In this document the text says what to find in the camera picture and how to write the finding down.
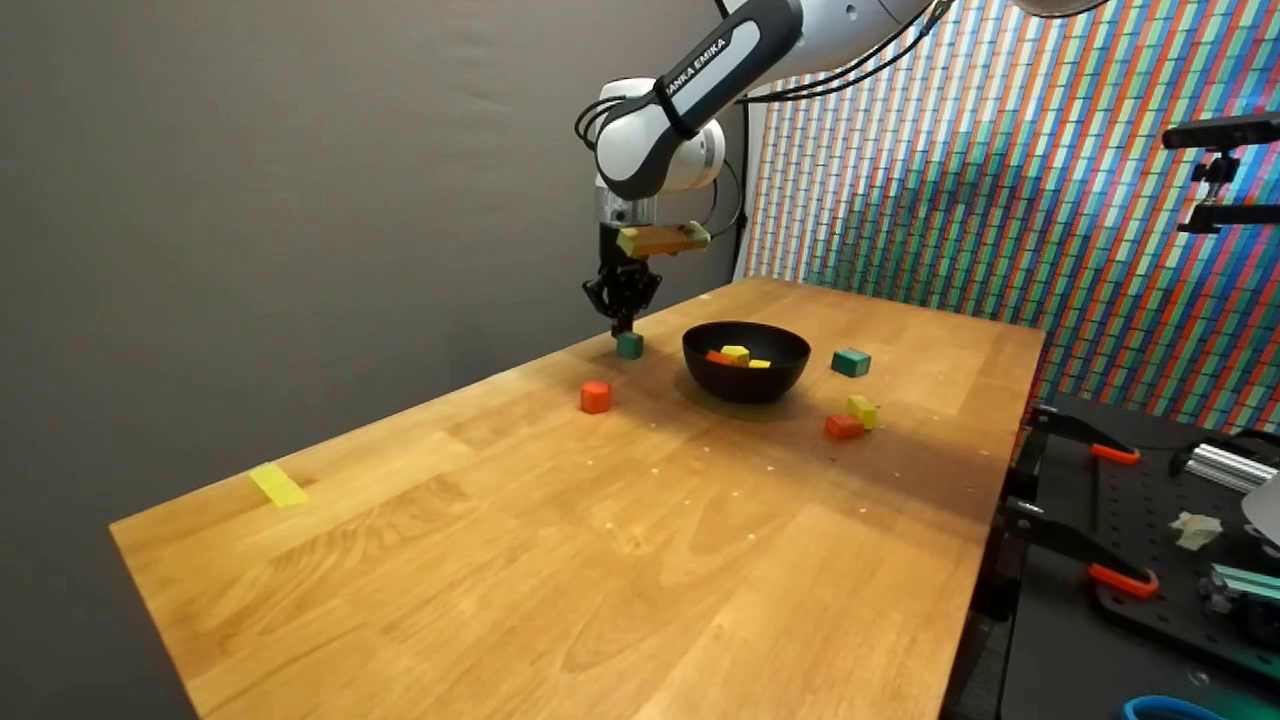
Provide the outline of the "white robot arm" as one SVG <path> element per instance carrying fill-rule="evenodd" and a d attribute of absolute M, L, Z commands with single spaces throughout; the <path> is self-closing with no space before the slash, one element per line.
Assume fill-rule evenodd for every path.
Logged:
<path fill-rule="evenodd" d="M 721 111 L 773 105 L 845 79 L 908 29 L 926 33 L 949 0 L 725 0 L 721 23 L 658 76 L 607 79 L 571 134 L 599 188 L 599 269 L 590 307 L 629 333 L 658 277 L 621 249 L 621 227 L 658 192 L 706 188 L 725 168 Z"/>

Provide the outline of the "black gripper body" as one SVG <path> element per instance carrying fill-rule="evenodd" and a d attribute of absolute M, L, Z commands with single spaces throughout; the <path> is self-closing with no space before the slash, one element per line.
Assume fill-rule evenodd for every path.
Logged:
<path fill-rule="evenodd" d="M 599 264 L 596 264 L 596 277 L 582 285 L 582 295 L 590 302 L 590 307 L 607 322 L 629 322 L 653 306 L 654 288 L 658 288 L 658 277 L 642 259 L 631 259 L 621 249 L 621 231 L 603 223 Z"/>

